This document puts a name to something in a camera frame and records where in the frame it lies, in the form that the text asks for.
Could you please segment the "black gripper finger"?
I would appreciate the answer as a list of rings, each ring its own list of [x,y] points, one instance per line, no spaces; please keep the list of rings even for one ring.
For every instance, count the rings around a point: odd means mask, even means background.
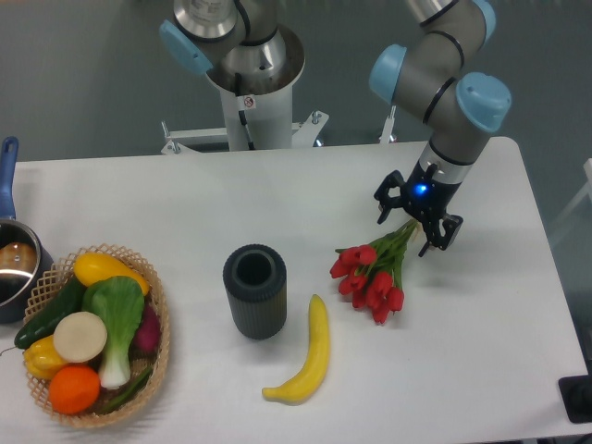
[[[394,170],[385,176],[374,193],[374,199],[378,202],[380,211],[378,224],[384,223],[393,209],[406,208],[408,203],[406,181],[399,170]]]
[[[463,225],[463,218],[445,213],[442,217],[424,215],[420,222],[426,241],[418,256],[423,257],[430,249],[447,250]]]

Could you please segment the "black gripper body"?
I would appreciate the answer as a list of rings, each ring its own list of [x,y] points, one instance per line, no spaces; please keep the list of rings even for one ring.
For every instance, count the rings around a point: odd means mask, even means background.
[[[411,175],[401,188],[402,208],[420,222],[436,225],[447,214],[447,207],[461,184],[447,184],[435,180],[437,169],[423,169],[415,165]]]

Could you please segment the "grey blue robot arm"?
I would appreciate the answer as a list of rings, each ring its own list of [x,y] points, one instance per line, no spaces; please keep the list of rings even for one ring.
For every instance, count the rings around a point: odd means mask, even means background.
[[[372,92],[431,131],[412,173],[387,175],[376,190],[383,216],[404,210],[426,247],[447,249],[463,219],[448,204],[511,104],[509,89],[465,62],[489,39],[496,16],[486,1],[412,1],[423,31],[414,48],[393,44],[369,76]],[[233,151],[291,148],[292,87],[304,67],[299,38],[278,22],[273,1],[178,1],[160,39],[179,65],[217,87]]]

